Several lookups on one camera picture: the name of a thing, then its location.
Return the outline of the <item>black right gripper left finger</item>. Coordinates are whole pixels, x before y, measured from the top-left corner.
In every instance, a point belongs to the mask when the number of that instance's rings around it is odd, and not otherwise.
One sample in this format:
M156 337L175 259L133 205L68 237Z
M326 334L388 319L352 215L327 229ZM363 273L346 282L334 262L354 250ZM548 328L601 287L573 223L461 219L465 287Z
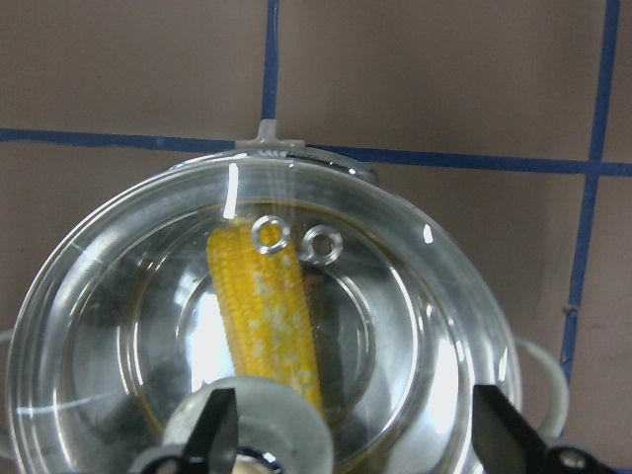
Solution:
M184 444L143 451L129 473L231 473L238 450L238 412L234 388L216 389L203 405Z

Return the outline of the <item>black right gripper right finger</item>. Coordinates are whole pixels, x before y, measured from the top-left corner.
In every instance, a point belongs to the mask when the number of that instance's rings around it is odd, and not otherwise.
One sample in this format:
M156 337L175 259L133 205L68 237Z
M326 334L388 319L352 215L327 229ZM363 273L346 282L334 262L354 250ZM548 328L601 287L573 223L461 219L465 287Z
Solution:
M471 442L486 473L612 473L587 451L544 440L499 387L473 388Z

